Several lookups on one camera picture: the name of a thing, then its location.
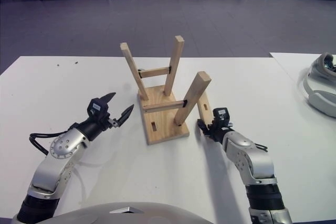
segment black wire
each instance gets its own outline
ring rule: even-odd
[[[52,133],[52,134],[47,134],[47,133],[32,133],[29,136],[29,141],[41,152],[43,152],[45,155],[48,155],[48,151],[42,146],[40,145],[35,139],[36,138],[50,138],[50,137],[56,137],[59,135],[62,135],[66,133],[66,131],[63,132],[59,132],[59,133]]]

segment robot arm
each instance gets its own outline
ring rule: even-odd
[[[223,145],[227,157],[239,170],[250,203],[252,223],[292,223],[289,211],[282,201],[267,147],[234,131],[227,108],[214,109],[213,114],[212,124],[205,125],[199,119],[198,126],[206,136]]]
[[[12,223],[38,223],[53,217],[71,177],[72,168],[81,159],[85,149],[101,132],[120,127],[130,116],[133,105],[118,120],[109,118],[107,103],[115,94],[92,99],[87,108],[89,117],[79,124],[73,124],[67,132],[55,138],[49,152],[35,141],[36,136],[46,137],[47,134],[30,136],[30,141],[47,157],[35,171],[27,196]]]

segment white desk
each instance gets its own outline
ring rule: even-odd
[[[135,58],[148,69],[168,58]],[[336,219],[336,140],[324,117],[295,99],[294,82],[272,58],[182,58],[173,91],[182,99],[195,73],[206,71],[212,108],[227,106],[235,129],[267,145],[294,222]],[[146,86],[164,77],[145,79]],[[18,212],[44,155],[32,132],[52,133],[84,120],[91,98],[115,91],[110,112],[135,107],[120,129],[101,134],[85,153],[56,214],[113,201],[175,205],[216,223],[250,223],[245,187],[219,144],[196,129],[190,136],[147,146],[137,86],[123,58],[20,57],[0,76],[1,217]],[[48,146],[51,140],[40,140]]]

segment vr headset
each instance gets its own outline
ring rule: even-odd
[[[334,89],[334,92],[314,90],[311,82],[325,84]],[[336,65],[333,56],[323,53],[311,65],[310,71],[303,80],[303,87],[308,94],[309,103],[324,114],[336,118]]]

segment wooden plank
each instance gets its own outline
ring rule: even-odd
[[[184,39],[182,38],[182,36],[175,36],[174,50],[173,50],[173,54],[170,58],[170,63],[169,63],[171,70],[170,70],[170,74],[167,75],[166,83],[164,86],[164,94],[166,96],[169,96],[170,93],[172,92],[174,79],[175,79],[176,72],[177,72],[177,67],[179,65],[178,62],[180,60],[180,57],[183,51],[183,46],[184,46]]]
[[[204,121],[205,125],[208,126],[212,124],[212,120],[214,119],[208,97],[206,95],[206,91],[203,92],[201,97],[197,102],[198,112],[200,113],[200,118]]]
[[[191,110],[204,93],[206,87],[211,82],[211,78],[204,71],[198,72],[183,100],[187,100],[184,108],[179,108],[175,115],[175,123],[181,125],[190,114]]]
[[[139,71],[140,78],[147,78],[147,77],[152,77],[152,76],[162,76],[164,74],[169,74],[169,67]]]
[[[143,107],[143,111],[145,113],[153,113],[157,111],[164,111],[164,110],[172,110],[182,108],[184,105],[184,101],[176,101],[176,102],[165,102],[159,103],[154,105],[147,105]]]
[[[133,74],[133,77],[135,79],[135,82],[137,83],[138,87],[139,87],[139,90],[141,92],[141,98],[143,100],[148,100],[148,95],[146,93],[146,90],[145,90],[145,86],[143,85],[143,82],[138,74],[138,69],[135,65],[135,62],[133,60],[133,57],[132,57],[132,54],[131,54],[131,51],[127,45],[127,43],[121,43],[120,44],[120,49],[122,51],[122,54],[124,55],[127,63],[128,63],[128,66],[130,67],[131,69],[131,72]]]
[[[141,115],[148,144],[156,144],[183,136],[189,136],[189,130],[185,123],[181,126],[177,126],[174,122],[177,109],[154,113],[144,112],[143,107],[145,106],[176,101],[173,93],[171,93],[170,96],[165,96],[163,90],[164,86],[146,88],[149,100],[144,101],[140,99]]]

